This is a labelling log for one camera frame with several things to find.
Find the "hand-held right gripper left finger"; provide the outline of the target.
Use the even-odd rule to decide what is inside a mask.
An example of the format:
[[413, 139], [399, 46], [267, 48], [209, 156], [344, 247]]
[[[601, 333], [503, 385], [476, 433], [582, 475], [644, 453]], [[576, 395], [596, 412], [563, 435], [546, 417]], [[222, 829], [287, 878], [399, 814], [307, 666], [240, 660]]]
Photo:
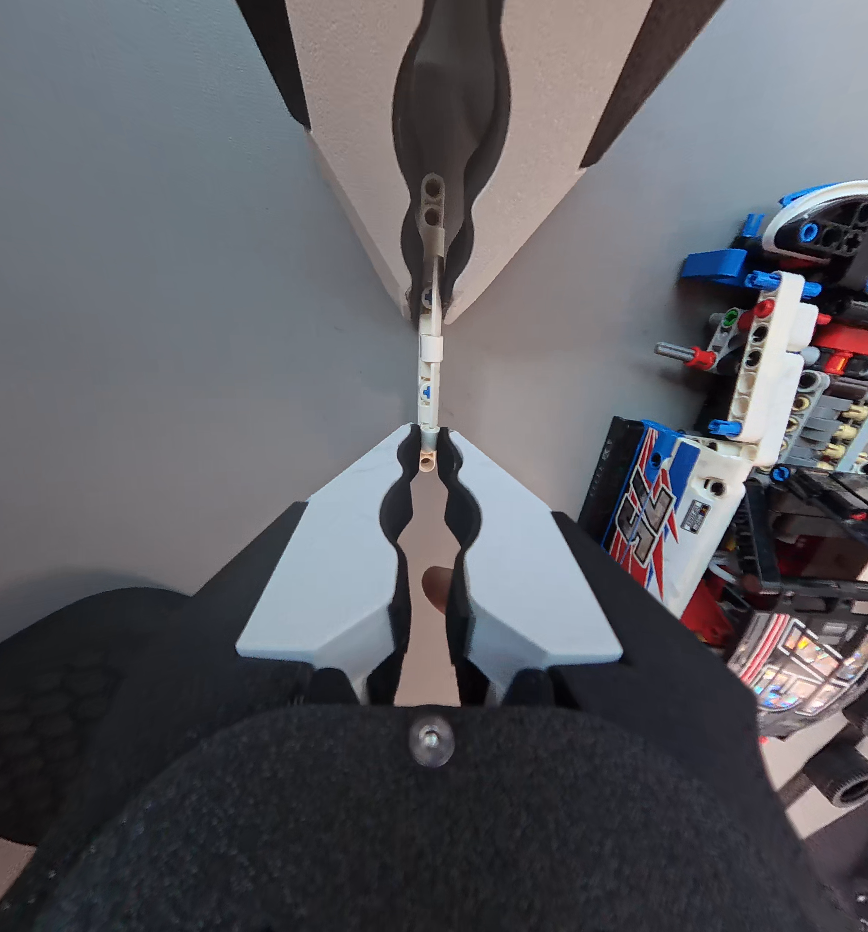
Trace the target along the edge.
[[414, 477], [415, 428], [402, 426], [307, 500], [239, 655], [340, 670], [360, 702], [394, 703], [412, 618], [399, 539]]

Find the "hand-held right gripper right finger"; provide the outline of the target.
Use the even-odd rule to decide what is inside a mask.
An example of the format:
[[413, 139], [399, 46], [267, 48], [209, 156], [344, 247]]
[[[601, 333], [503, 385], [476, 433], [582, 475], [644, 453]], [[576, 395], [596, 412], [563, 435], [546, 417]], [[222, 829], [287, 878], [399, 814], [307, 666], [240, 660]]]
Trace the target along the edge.
[[554, 514], [458, 431], [441, 429], [444, 521], [458, 552], [445, 630], [461, 705], [499, 704], [524, 671], [623, 649]]

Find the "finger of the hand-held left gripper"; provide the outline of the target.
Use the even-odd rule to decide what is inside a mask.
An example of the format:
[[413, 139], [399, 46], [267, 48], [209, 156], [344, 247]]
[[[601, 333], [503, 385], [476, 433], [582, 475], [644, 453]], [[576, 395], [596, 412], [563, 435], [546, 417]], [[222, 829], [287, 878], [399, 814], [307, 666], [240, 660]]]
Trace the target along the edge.
[[289, 1], [311, 145], [384, 290], [405, 320], [401, 231], [411, 196], [397, 161], [397, 75], [421, 1]]
[[510, 115], [471, 211], [471, 257], [445, 323], [468, 310], [583, 174], [580, 167], [650, 1], [505, 2]]

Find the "white toy brick beam assembly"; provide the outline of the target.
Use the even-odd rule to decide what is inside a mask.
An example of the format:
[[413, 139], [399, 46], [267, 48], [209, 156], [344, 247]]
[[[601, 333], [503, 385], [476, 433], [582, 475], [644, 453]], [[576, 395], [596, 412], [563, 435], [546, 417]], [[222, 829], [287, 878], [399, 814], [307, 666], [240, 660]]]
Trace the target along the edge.
[[417, 424], [440, 430], [440, 367], [443, 359], [442, 267], [446, 256], [446, 189], [434, 172], [420, 186], [417, 227], [422, 245], [418, 290]]

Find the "toy brick race car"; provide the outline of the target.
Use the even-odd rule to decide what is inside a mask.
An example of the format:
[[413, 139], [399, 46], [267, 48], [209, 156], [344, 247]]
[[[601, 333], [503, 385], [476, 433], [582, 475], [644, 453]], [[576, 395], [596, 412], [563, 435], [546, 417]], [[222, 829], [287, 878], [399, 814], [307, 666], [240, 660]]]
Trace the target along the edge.
[[612, 419], [578, 523], [717, 653], [758, 735], [845, 725], [779, 791], [868, 800], [868, 179], [783, 196], [680, 279], [741, 302], [655, 351], [710, 387], [689, 431]]

